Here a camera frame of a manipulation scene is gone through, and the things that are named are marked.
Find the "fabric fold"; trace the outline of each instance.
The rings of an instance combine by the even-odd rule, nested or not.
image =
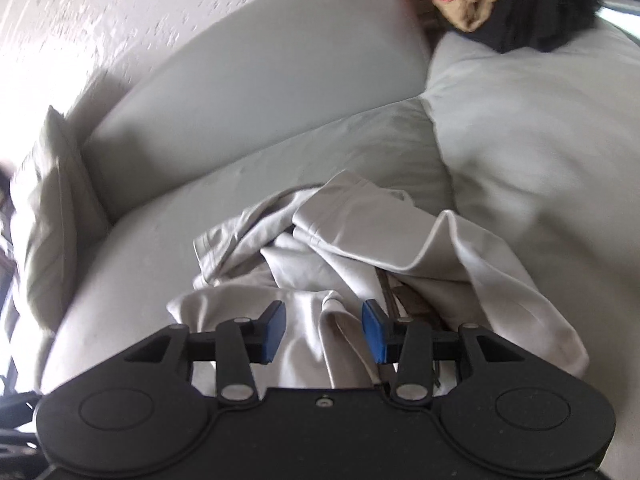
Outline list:
[[[195,245],[198,290],[168,307],[179,322],[214,330],[226,319],[258,317],[273,300],[286,304],[278,354],[254,368],[261,391],[380,380],[360,325],[365,300],[393,310],[378,269],[410,286],[452,330],[478,322],[569,373],[588,364],[575,330],[500,238],[450,210],[434,217],[405,193],[348,171],[319,189],[274,195]]]

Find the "couch cushion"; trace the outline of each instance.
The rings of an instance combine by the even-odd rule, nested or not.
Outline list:
[[[267,195],[349,169],[403,189],[437,214],[452,207],[431,122],[418,98],[338,120],[249,155],[142,206],[100,248],[58,332],[43,389],[52,389],[171,323],[166,304],[198,274],[193,240]],[[195,383],[206,391],[212,379]]]
[[[258,149],[418,95],[403,0],[256,0],[173,56],[83,147],[112,219]]]
[[[603,468],[640,471],[640,49],[599,23],[551,54],[448,34],[425,99],[460,214],[507,241],[613,403]]]

